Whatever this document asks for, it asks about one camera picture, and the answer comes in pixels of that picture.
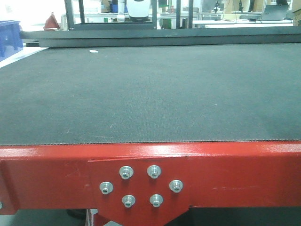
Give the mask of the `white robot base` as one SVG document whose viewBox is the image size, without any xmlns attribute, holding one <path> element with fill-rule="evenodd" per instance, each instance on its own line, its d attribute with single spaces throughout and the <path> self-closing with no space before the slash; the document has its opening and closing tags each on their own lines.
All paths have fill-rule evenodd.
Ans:
<svg viewBox="0 0 301 226">
<path fill-rule="evenodd" d="M 129 19 L 133 22 L 147 21 L 150 4 L 150 0 L 127 0 Z"/>
</svg>

